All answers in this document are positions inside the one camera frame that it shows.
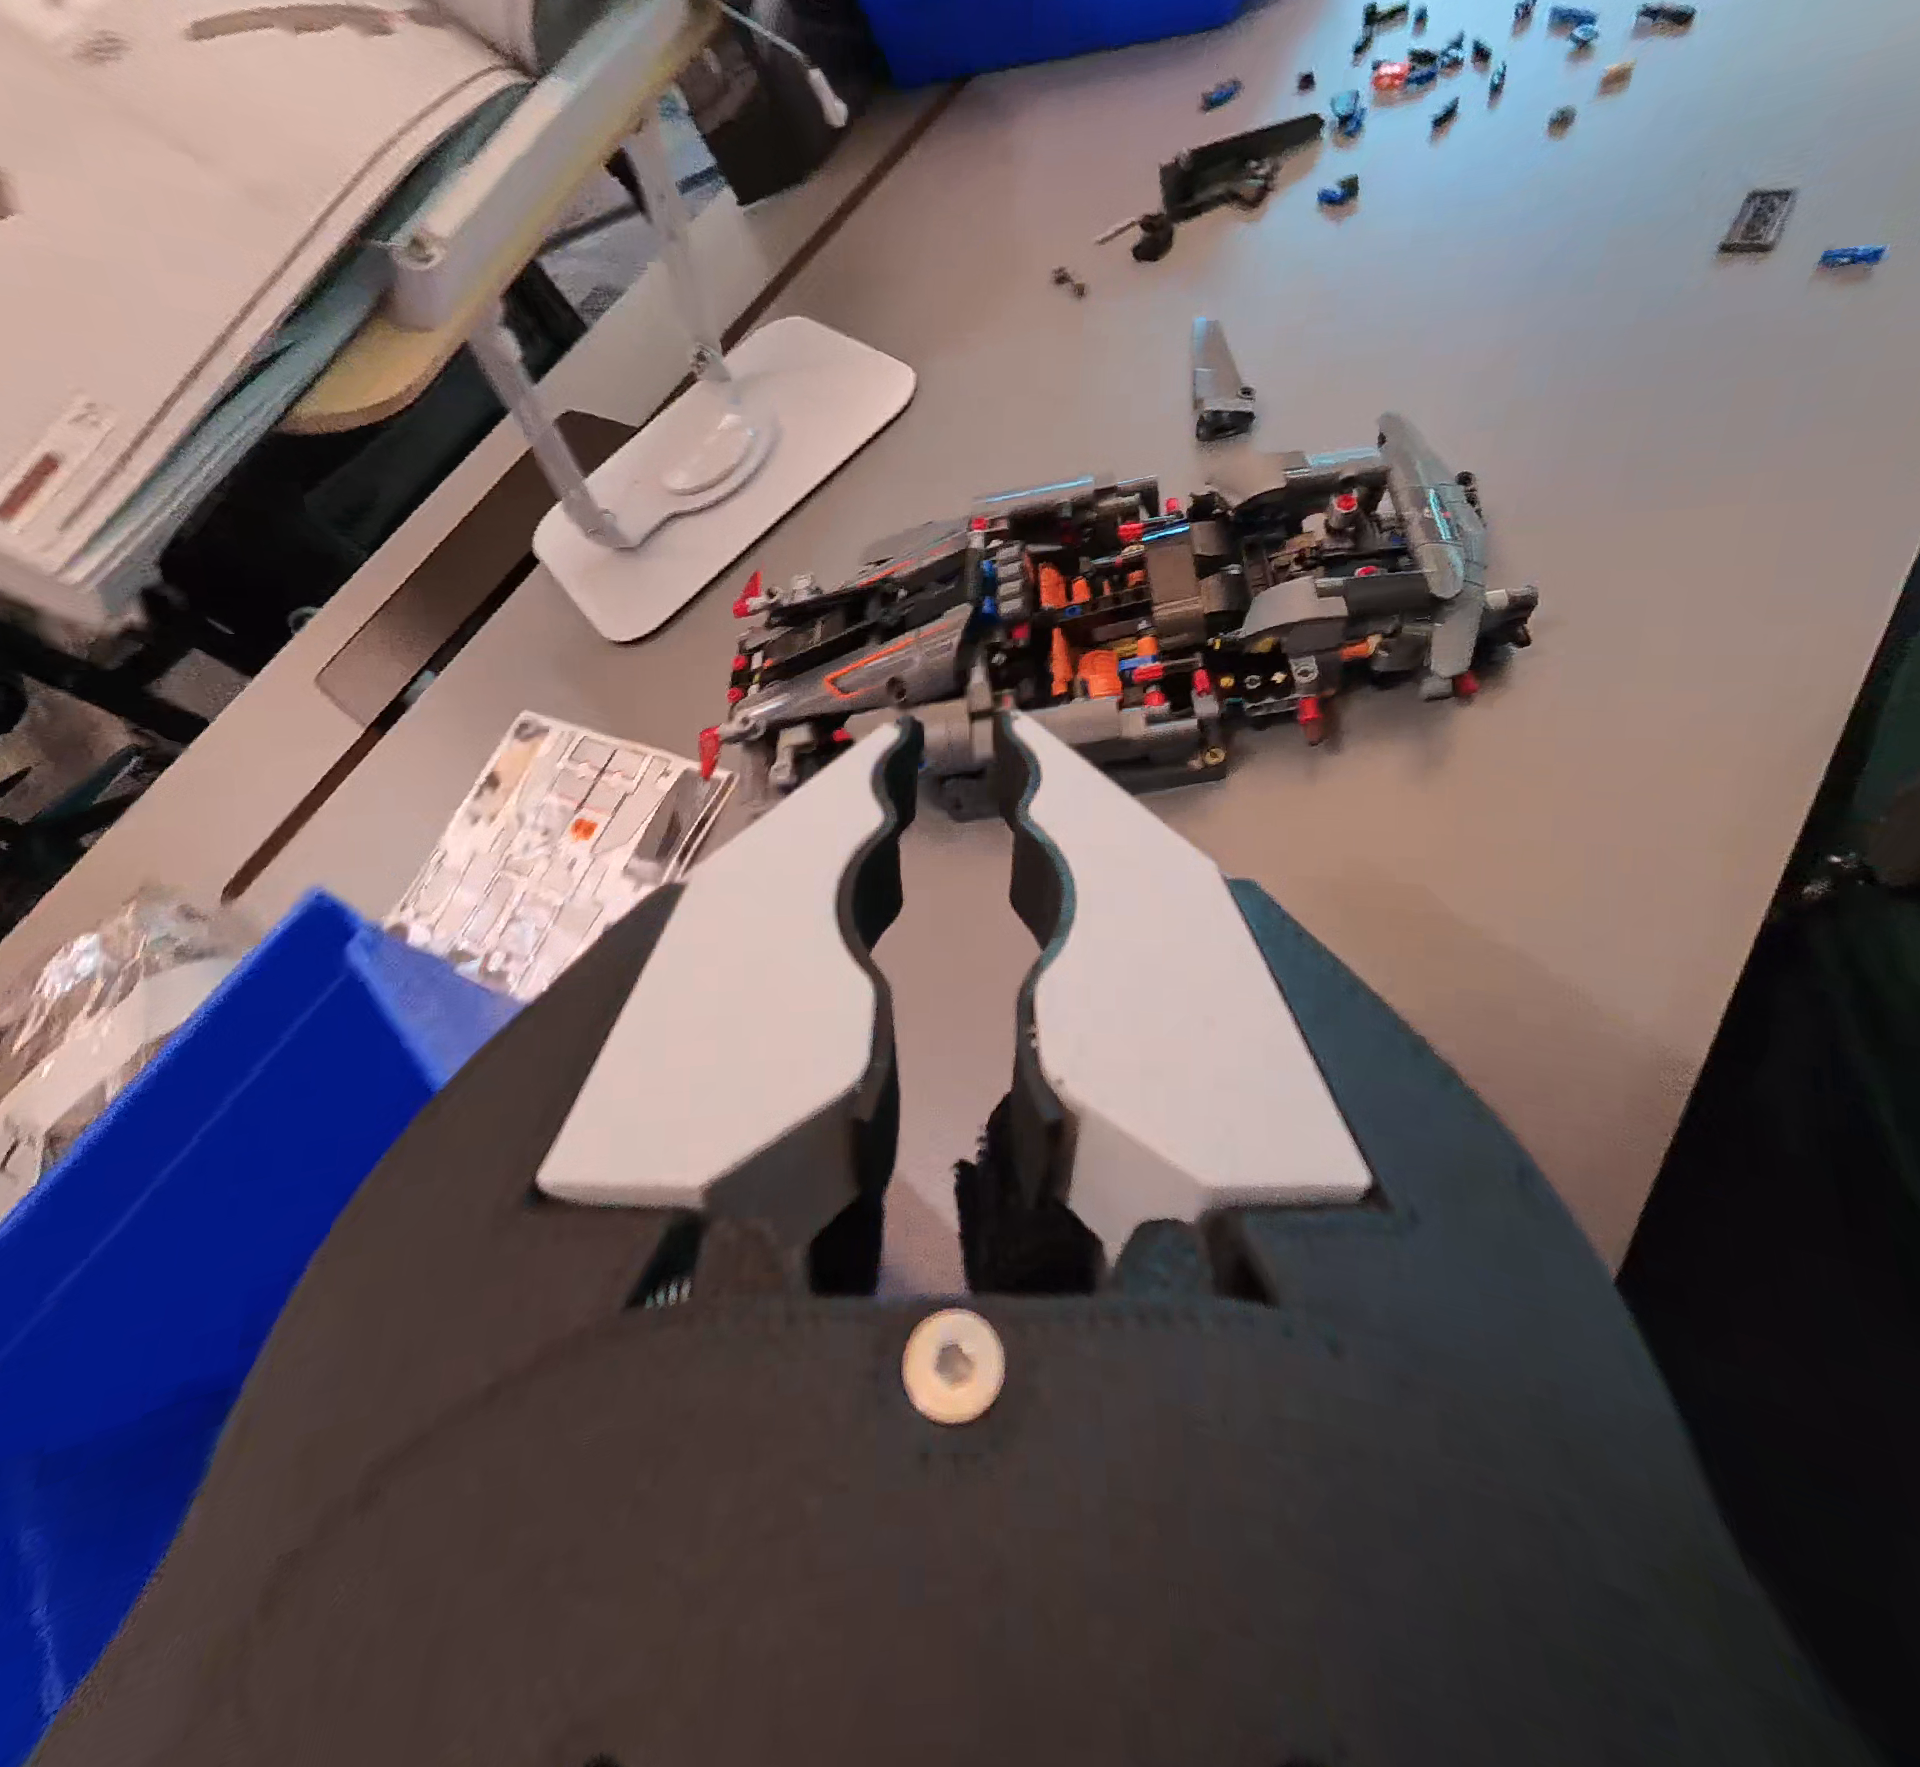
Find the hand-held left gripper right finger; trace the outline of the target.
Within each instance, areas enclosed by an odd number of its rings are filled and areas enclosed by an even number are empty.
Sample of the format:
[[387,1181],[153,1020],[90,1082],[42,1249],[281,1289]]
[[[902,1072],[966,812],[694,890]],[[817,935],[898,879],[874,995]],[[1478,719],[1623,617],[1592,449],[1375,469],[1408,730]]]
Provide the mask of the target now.
[[1091,1294],[1144,1226],[1369,1202],[1375,1176],[1225,875],[1036,714],[997,726],[1036,941],[1012,1082],[955,1170],[974,1294]]

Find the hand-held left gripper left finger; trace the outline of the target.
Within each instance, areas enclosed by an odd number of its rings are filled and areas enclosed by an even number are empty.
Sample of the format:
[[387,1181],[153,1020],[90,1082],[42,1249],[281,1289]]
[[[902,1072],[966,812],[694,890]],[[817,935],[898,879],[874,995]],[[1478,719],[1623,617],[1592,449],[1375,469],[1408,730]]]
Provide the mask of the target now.
[[874,1294],[900,1143],[900,838],[922,726],[879,720],[683,882],[537,1170],[545,1197],[755,1222]]

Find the grey black lego car model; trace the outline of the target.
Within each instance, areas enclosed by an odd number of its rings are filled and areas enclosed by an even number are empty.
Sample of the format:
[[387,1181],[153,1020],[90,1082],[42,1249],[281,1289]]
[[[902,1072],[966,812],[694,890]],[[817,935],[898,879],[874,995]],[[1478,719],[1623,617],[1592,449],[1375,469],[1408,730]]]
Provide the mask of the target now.
[[1352,688],[1473,699],[1539,603],[1491,578],[1475,472],[1385,412],[1372,444],[1255,452],[1187,497],[1078,475],[985,495],[828,578],[755,574],[702,770],[736,762],[762,812],[855,720],[902,712],[933,798],[978,821],[997,720],[1023,712],[1132,792],[1215,785],[1238,730],[1330,740]]

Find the grey lego wedge assembly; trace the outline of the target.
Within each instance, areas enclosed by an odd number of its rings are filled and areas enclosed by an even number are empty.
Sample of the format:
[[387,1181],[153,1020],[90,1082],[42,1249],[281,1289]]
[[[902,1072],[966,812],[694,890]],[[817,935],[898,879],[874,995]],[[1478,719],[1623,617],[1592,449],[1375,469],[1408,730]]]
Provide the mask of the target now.
[[1259,388],[1242,381],[1225,330],[1212,315],[1194,315],[1188,333],[1188,408],[1197,444],[1250,436],[1259,424]]

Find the instruction booklet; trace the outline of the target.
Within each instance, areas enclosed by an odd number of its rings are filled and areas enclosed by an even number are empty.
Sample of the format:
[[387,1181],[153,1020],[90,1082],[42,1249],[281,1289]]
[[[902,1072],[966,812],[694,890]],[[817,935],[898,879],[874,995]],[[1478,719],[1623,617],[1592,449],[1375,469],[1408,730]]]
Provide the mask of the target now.
[[5,0],[5,601],[131,625],[205,495],[383,308],[441,323],[519,166],[692,0]]

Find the lego sticker sheet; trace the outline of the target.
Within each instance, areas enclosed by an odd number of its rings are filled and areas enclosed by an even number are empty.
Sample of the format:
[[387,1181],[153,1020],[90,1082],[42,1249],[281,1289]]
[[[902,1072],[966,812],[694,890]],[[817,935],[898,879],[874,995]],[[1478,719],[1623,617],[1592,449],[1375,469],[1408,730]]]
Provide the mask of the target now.
[[680,756],[519,712],[383,930],[532,1001],[696,862],[732,792],[713,730]]

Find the clear bag of lego parts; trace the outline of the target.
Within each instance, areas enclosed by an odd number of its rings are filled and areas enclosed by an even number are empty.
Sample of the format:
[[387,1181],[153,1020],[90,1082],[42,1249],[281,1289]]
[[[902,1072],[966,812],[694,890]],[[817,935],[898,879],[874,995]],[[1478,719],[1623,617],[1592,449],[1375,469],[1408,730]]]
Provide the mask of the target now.
[[259,927],[155,885],[5,991],[5,1213],[221,988]]

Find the scattered loose lego pieces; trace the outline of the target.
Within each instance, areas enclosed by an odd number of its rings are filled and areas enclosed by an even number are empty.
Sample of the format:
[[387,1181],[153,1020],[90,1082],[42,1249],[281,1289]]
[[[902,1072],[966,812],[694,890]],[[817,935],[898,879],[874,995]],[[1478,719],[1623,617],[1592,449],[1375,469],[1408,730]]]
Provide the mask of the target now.
[[[1355,145],[1372,108],[1423,100],[1457,73],[1475,73],[1484,88],[1488,108],[1500,104],[1513,56],[1466,27],[1457,27],[1453,36],[1437,46],[1409,41],[1403,54],[1380,49],[1381,36],[1399,27],[1430,34],[1430,18],[1430,5],[1412,0],[1363,3],[1352,62],[1369,62],[1367,85],[1335,93],[1326,102],[1326,114],[1301,113],[1288,122],[1244,127],[1180,148],[1157,168],[1157,206],[1110,224],[1092,244],[1131,238],[1137,265],[1157,265],[1168,258],[1182,224],[1212,211],[1260,211],[1294,154],[1321,148],[1330,138],[1331,145]],[[1694,32],[1694,24],[1694,3],[1651,0],[1636,5],[1632,34],[1636,41],[1655,34],[1679,36]],[[1547,34],[1563,44],[1569,58],[1586,58],[1601,44],[1601,15],[1576,3],[1552,3],[1547,9]],[[1316,189],[1316,208],[1342,214],[1355,208],[1357,197],[1361,175],[1348,171]],[[1750,189],[1741,197],[1741,208],[1715,253],[1722,258],[1772,255],[1784,238],[1794,206],[1796,189]],[[1887,253],[1887,241],[1837,241],[1818,255],[1814,268],[1818,274],[1868,274],[1887,260]]]

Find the white stand with metal arms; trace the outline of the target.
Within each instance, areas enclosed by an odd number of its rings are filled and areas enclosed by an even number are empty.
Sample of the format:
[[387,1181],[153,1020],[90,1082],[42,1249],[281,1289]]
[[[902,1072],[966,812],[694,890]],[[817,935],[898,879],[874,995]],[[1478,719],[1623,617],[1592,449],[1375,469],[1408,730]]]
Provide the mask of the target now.
[[[468,342],[557,501],[537,554],[615,645],[662,629],[918,388],[908,365],[811,317],[762,323],[723,352],[657,122],[662,85],[683,69],[670,41],[692,32],[688,0],[610,3],[393,244],[390,319]],[[602,166],[625,130],[688,384],[590,469],[529,378],[501,293],[511,222],[537,216],[537,193],[563,148]]]

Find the person's green shirt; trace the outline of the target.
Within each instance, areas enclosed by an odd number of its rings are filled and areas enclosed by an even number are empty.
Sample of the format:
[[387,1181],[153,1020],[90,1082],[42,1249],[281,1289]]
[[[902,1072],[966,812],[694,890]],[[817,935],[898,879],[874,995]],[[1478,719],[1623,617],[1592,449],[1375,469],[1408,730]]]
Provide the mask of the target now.
[[1623,1264],[1733,1535],[1916,1765],[1916,617],[1889,629]]

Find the beige curved board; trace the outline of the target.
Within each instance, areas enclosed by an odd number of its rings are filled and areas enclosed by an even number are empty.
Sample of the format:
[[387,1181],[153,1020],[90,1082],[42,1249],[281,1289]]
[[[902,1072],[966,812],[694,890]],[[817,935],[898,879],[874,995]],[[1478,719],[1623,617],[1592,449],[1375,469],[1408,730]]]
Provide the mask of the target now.
[[278,436],[345,436],[408,409],[463,346],[456,323],[432,330],[374,315],[281,418]]

